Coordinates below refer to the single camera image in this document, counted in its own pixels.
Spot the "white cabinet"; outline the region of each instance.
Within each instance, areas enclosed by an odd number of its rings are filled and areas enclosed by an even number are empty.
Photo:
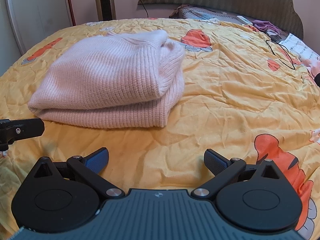
[[[72,26],[68,0],[7,0],[22,54],[49,35]]]
[[[5,0],[0,0],[0,76],[21,57],[8,17]]]

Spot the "blanket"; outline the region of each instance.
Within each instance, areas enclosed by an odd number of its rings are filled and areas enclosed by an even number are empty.
[[[100,173],[122,188],[189,191],[212,178],[203,154],[211,148],[256,164],[274,160],[303,203],[296,230],[320,236],[320,89],[305,66],[291,61],[264,33],[234,23],[196,19],[130,19],[88,23],[56,32],[0,77],[0,118],[32,118],[28,101],[49,66],[87,37],[162,29],[185,50],[185,89],[164,128],[92,129],[45,121],[44,134],[15,142],[0,159],[0,238],[18,227],[11,200],[39,157],[66,161],[107,147]]]

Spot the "blue gripper pad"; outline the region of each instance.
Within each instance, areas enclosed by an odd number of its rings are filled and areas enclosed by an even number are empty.
[[[77,229],[44,234],[21,228],[10,239],[303,240],[294,230],[255,234],[233,227],[210,201],[191,198],[186,190],[146,189],[132,189],[124,198],[107,200],[90,222]]]
[[[107,166],[108,161],[109,152],[105,147],[100,148],[99,150],[82,159],[82,163],[84,164],[84,166],[86,166],[96,174],[98,174],[105,166]]]
[[[204,165],[216,176],[228,168],[231,165],[231,161],[214,150],[207,149],[204,152]]]

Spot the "metal screw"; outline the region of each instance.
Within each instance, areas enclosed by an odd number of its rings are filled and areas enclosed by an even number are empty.
[[[196,195],[196,196],[199,196],[199,197],[205,197],[207,195],[209,195],[209,190],[205,189],[205,188],[197,188],[193,191],[193,193]]]
[[[106,194],[110,197],[118,197],[122,194],[122,191],[118,188],[110,188],[106,191]]]

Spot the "remote control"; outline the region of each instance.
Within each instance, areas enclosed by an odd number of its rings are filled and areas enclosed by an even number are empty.
[[[244,24],[250,24],[253,26],[252,22],[250,22],[249,20],[247,20],[246,18],[244,18],[243,16],[238,15],[237,16],[238,21]]]

